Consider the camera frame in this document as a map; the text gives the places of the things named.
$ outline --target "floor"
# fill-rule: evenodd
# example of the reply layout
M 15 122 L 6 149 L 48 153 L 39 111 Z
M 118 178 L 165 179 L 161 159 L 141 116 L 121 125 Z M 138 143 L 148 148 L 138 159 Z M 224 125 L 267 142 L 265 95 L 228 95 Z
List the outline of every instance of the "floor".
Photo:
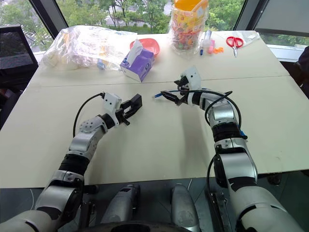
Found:
M 141 187 L 140 206 L 133 216 L 133 220 L 170 222 L 170 189 L 177 183 L 188 186 L 190 179 L 148 181 L 139 182 Z M 124 184 L 101 185 L 99 193 L 93 197 L 96 201 L 96 212 L 91 216 L 91 225 L 100 222 L 110 200 Z M 259 185 L 267 188 L 295 218 L 304 231 L 309 232 L 309 177 L 302 172 L 284 173 L 279 186 L 270 185 L 266 178 L 259 179 Z M 195 202 L 203 232 L 213 232 L 208 201 L 204 194 L 205 179 L 194 178 L 190 185 L 190 195 Z M 29 210 L 32 206 L 32 193 L 34 202 L 38 198 L 41 189 L 16 188 L 0 189 L 0 222 Z M 235 219 L 231 205 L 227 203 L 227 212 L 232 228 L 235 228 Z M 59 229 L 59 232 L 71 232 L 77 230 L 79 212 L 75 220 Z

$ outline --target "window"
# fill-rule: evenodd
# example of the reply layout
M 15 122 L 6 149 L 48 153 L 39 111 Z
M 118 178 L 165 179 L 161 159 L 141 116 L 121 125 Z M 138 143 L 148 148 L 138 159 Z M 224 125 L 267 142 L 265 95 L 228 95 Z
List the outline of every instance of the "window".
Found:
M 205 29 L 232 30 L 245 0 L 210 0 Z M 68 25 L 167 33 L 173 0 L 56 0 Z
M 309 46 L 309 37 L 294 36 L 294 35 L 280 35 L 272 33 L 260 32 L 261 38 L 266 44 L 282 45 L 305 48 Z
M 28 0 L 0 1 L 0 24 L 20 24 L 33 52 L 46 51 L 53 42 Z

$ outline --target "robotic arm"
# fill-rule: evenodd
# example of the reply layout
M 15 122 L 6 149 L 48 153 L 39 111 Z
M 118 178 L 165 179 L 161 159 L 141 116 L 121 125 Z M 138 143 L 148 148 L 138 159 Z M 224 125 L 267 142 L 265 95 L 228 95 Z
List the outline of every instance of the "robotic arm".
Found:
M 246 146 L 247 136 L 240 130 L 240 111 L 227 96 L 201 88 L 201 79 L 193 66 L 175 81 L 183 96 L 179 99 L 168 91 L 162 95 L 177 105 L 198 105 L 205 110 L 211 127 L 216 155 L 213 164 L 219 186 L 228 188 L 236 213 L 237 231 L 302 232 L 277 199 L 265 188 L 257 186 L 257 169 Z M 234 107 L 239 116 L 237 122 Z
M 84 173 L 97 144 L 108 129 L 125 123 L 142 106 L 141 96 L 121 104 L 115 94 L 101 93 L 104 99 L 104 115 L 83 122 L 65 155 L 59 169 L 40 194 L 34 210 L 23 212 L 0 224 L 6 232 L 54 232 L 73 220 L 82 202 Z

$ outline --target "purple tissue box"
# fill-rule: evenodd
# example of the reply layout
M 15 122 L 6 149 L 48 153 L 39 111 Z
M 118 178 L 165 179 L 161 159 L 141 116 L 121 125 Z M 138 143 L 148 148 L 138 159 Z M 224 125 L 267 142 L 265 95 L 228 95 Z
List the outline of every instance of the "purple tissue box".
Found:
M 141 53 L 135 58 L 131 67 L 126 61 L 126 58 L 121 62 L 121 70 L 129 77 L 142 82 L 153 66 L 154 54 L 146 49 L 143 49 Z

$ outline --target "paper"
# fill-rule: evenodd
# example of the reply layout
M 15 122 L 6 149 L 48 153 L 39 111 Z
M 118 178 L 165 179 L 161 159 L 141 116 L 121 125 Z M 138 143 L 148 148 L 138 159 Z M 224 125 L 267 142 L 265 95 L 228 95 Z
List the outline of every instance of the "paper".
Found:
M 135 58 L 141 53 L 143 50 L 143 45 L 139 40 L 135 40 L 133 47 L 131 48 L 126 61 L 130 64 L 129 67 L 133 64 Z

